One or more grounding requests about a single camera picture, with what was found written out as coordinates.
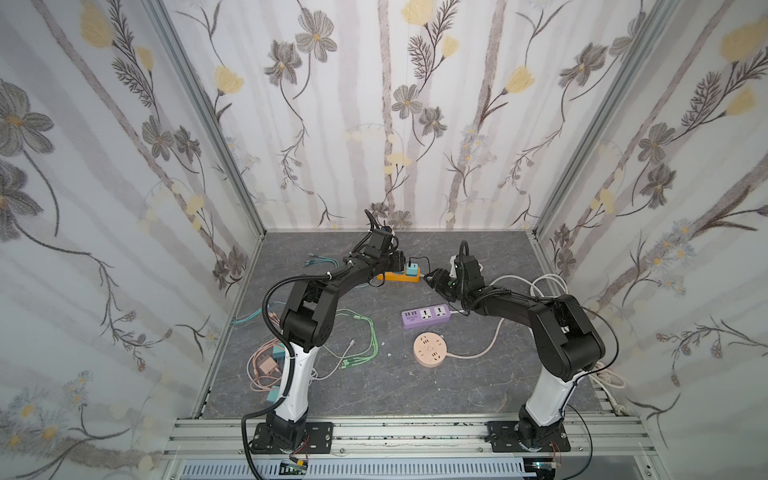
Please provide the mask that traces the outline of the orange power strip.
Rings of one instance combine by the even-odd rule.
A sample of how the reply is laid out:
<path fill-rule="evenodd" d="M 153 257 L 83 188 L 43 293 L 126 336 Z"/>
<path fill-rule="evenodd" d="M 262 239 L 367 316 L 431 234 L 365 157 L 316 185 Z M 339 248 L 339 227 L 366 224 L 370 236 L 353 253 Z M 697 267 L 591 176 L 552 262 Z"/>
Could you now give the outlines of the orange power strip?
<path fill-rule="evenodd" d="M 417 283 L 420 281 L 421 272 L 419 270 L 404 272 L 385 272 L 377 276 L 378 280 L 385 282 L 403 282 Z"/>

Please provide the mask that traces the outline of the purple power strip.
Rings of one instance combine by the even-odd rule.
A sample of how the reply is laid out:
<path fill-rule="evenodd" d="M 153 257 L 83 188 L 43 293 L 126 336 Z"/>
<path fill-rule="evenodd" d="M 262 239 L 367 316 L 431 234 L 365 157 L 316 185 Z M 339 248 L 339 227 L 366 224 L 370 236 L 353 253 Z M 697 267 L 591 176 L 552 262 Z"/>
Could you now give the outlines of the purple power strip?
<path fill-rule="evenodd" d="M 426 328 L 446 323 L 452 316 L 452 309 L 447 304 L 420 307 L 401 312 L 402 325 L 406 330 Z"/>

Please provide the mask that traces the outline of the pink round power strip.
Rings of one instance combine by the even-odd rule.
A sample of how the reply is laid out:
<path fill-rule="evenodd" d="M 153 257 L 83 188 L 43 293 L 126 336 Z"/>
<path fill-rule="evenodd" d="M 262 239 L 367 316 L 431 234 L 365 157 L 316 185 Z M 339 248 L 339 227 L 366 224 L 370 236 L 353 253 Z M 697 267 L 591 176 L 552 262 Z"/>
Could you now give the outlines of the pink round power strip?
<path fill-rule="evenodd" d="M 436 368 L 447 358 L 446 343 L 436 333 L 422 333 L 414 340 L 413 356 L 419 365 L 425 368 Z"/>

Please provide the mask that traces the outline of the pink charger plug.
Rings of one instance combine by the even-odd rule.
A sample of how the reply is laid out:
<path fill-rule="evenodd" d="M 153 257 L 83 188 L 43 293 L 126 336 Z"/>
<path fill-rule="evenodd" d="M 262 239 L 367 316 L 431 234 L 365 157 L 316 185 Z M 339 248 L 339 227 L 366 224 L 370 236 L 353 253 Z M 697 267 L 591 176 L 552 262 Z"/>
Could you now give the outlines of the pink charger plug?
<path fill-rule="evenodd" d="M 256 369 L 260 375 L 272 376 L 279 370 L 279 365 L 273 357 L 269 356 L 257 360 Z"/>

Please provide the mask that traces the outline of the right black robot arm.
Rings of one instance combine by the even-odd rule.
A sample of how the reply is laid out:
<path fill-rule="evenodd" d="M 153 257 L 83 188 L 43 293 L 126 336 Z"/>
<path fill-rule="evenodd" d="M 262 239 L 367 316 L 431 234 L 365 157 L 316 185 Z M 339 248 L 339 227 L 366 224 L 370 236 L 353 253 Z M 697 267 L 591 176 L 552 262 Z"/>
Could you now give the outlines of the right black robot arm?
<path fill-rule="evenodd" d="M 531 296 L 486 283 L 467 241 L 453 268 L 429 272 L 426 283 L 465 312 L 517 322 L 533 335 L 542 370 L 520 408 L 516 436 L 524 449 L 538 451 L 561 438 L 566 404 L 579 379 L 604 357 L 604 342 L 574 296 Z"/>

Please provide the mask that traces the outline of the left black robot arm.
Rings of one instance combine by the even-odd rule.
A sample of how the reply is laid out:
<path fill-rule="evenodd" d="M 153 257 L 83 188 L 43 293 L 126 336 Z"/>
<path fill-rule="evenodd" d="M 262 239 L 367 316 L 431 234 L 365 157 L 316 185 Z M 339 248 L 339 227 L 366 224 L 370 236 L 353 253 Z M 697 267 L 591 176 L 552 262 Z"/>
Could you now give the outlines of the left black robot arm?
<path fill-rule="evenodd" d="M 296 451 L 304 444 L 309 387 L 320 348 L 329 339 L 341 297 L 404 265 L 405 257 L 391 227 L 367 210 L 369 228 L 340 266 L 320 274 L 301 274 L 276 282 L 265 294 L 265 325 L 285 349 L 277 400 L 243 416 L 263 417 L 271 444 Z"/>

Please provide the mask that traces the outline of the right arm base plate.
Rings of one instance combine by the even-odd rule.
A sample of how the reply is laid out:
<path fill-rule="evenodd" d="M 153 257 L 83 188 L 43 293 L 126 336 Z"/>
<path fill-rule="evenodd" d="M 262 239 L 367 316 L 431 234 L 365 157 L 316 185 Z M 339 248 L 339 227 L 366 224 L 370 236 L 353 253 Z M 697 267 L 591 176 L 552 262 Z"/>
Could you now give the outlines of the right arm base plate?
<path fill-rule="evenodd" d="M 563 421 L 538 426 L 532 420 L 490 421 L 484 440 L 494 453 L 570 452 L 571 445 Z"/>

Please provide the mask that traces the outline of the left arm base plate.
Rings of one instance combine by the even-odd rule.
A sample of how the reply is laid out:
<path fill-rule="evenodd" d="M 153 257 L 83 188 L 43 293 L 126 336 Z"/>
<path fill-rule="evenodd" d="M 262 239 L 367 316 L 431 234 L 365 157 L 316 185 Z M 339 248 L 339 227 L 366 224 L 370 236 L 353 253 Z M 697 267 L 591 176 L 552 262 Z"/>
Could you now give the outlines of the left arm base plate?
<path fill-rule="evenodd" d="M 308 422 L 298 427 L 259 423 L 248 437 L 248 447 L 253 454 L 329 454 L 333 430 L 332 422 Z"/>

